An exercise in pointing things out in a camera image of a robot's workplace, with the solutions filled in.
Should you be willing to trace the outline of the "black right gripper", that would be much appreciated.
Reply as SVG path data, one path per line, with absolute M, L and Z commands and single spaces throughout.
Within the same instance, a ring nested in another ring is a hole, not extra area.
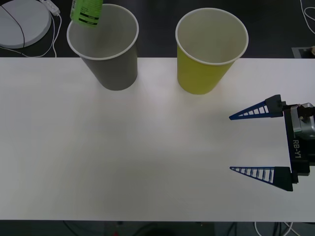
M 315 107 L 312 104 L 284 105 L 281 95 L 276 94 L 231 115 L 229 119 L 277 118 L 284 113 L 291 170 L 298 176 L 308 176 L 310 167 L 315 165 Z M 229 168 L 284 191 L 293 191 L 289 167 Z

